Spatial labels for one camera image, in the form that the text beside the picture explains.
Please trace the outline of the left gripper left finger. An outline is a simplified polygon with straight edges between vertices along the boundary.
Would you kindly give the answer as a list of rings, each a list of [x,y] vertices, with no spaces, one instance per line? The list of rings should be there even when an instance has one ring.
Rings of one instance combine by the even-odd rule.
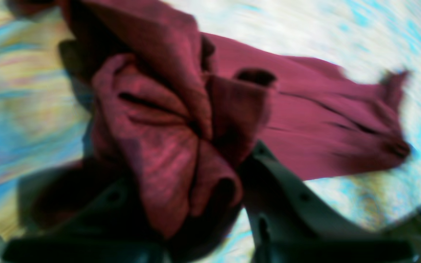
[[[21,237],[0,235],[2,263],[170,263],[130,168],[87,161],[17,183]]]

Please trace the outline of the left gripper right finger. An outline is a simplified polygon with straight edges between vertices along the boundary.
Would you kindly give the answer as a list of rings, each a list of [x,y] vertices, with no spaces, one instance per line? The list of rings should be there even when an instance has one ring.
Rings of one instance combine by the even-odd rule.
[[[280,164],[261,141],[239,167],[253,263],[414,263],[409,241],[348,221]]]

